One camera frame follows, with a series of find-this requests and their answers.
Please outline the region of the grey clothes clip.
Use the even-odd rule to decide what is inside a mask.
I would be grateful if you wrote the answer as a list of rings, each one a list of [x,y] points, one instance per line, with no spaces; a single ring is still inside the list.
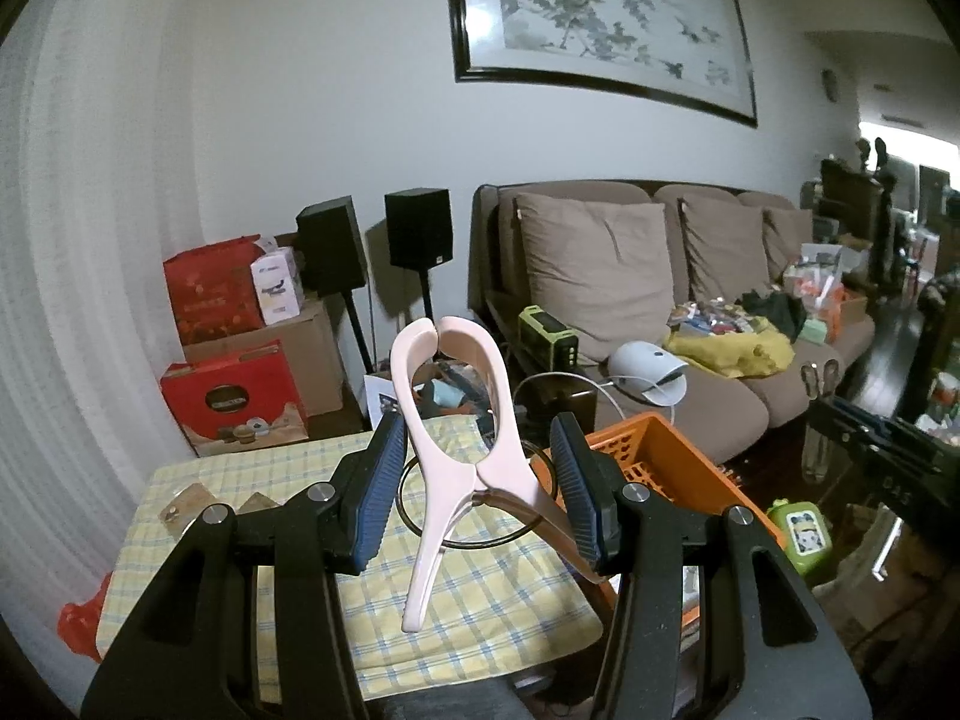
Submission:
[[[800,378],[809,399],[800,472],[805,483],[820,484],[830,468],[830,449],[828,439],[817,431],[814,418],[822,400],[835,393],[839,382],[839,360],[828,358],[823,364],[804,362],[800,366]]]

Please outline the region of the olive card packet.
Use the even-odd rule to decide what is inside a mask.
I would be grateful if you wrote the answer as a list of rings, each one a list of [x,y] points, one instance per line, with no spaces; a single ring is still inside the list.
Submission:
[[[259,512],[273,511],[280,504],[263,493],[252,493],[237,509],[236,515],[258,514]]]

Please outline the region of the red plastic bag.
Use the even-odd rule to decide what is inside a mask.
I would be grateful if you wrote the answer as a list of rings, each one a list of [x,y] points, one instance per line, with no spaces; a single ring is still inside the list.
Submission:
[[[57,635],[75,655],[87,656],[94,663],[103,659],[96,647],[96,634],[103,614],[112,575],[107,574],[93,598],[83,603],[67,603],[57,619]]]

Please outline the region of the green frog container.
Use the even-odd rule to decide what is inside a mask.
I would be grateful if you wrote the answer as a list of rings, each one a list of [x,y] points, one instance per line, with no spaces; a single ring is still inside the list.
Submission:
[[[827,520],[813,502],[777,499],[766,515],[786,538],[784,552],[802,577],[812,577],[827,566],[832,537]]]

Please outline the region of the yellow checked tablecloth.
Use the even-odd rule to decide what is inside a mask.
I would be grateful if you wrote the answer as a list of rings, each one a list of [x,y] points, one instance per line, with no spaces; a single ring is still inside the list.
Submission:
[[[107,650],[174,546],[161,512],[189,484],[238,507],[260,493],[278,504],[332,476],[368,434],[218,455],[160,468],[149,480],[110,578],[96,645]],[[467,546],[444,554],[427,621],[407,634],[402,613],[423,517],[423,479],[410,475],[405,509],[387,520],[379,553],[338,582],[356,678],[364,699],[468,683],[538,667],[601,639],[602,622],[558,554],[534,533],[517,536],[505,512],[478,507],[455,528]]]

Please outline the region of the far beige cushion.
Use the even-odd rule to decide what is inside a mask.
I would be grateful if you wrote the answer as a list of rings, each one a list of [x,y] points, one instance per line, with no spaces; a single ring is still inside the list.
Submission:
[[[809,210],[765,208],[763,243],[770,280],[781,280],[788,266],[800,261],[802,246],[813,240],[814,216]]]

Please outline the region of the white nail lamp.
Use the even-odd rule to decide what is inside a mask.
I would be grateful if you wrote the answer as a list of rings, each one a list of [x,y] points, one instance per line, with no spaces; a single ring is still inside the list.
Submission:
[[[607,374],[620,392],[659,408],[677,406],[685,398],[688,364],[647,341],[629,341],[607,360]]]

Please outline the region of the middle beige cushion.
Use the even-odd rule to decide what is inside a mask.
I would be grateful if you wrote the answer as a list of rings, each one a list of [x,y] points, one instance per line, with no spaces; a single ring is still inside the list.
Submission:
[[[770,289],[758,208],[690,193],[679,200],[679,213],[693,298],[736,302]]]

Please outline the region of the red gift box upper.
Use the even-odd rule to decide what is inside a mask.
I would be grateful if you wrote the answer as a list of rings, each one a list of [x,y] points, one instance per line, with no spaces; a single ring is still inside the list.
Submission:
[[[257,236],[184,250],[163,263],[172,315],[184,346],[263,327],[251,265]]]

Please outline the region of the small pink white box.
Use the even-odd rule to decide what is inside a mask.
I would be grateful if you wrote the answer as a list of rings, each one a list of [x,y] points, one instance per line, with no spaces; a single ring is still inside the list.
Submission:
[[[277,325],[301,314],[302,295],[295,251],[277,247],[251,263],[251,277],[263,323]]]

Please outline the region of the green black power station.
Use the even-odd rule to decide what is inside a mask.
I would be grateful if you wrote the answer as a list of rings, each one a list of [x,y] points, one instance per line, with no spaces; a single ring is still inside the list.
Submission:
[[[540,305],[521,310],[517,332],[526,355],[545,371],[573,372],[578,366],[578,333]]]

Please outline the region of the left black speaker on stand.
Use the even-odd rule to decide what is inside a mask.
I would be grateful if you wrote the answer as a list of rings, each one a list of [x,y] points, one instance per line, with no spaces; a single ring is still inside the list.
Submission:
[[[342,298],[364,371],[372,374],[374,364],[353,296],[368,284],[368,265],[352,197],[345,195],[303,208],[296,216],[296,243],[302,255],[304,288],[320,298],[334,294]]]

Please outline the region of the black speaker on stand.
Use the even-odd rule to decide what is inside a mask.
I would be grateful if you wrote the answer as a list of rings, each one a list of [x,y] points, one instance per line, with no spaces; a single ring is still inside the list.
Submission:
[[[352,197],[345,195],[303,208],[296,216],[296,243],[302,255],[304,288],[320,298],[334,294],[342,298],[364,371],[372,374],[374,364],[353,296],[368,284],[368,265]]]
[[[430,271],[454,257],[449,190],[420,187],[386,193],[384,211],[389,259],[418,275],[425,316],[434,319]]]

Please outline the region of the right black speaker on stand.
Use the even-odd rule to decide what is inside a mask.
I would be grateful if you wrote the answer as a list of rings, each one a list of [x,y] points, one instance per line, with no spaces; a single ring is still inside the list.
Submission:
[[[449,190],[420,187],[386,193],[384,211],[389,259],[418,275],[425,316],[434,319],[430,271],[454,257]]]

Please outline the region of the framed ink painting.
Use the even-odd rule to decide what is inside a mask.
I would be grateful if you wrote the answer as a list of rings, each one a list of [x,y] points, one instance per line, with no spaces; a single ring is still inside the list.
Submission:
[[[758,122],[739,0],[449,0],[457,80],[594,89]]]

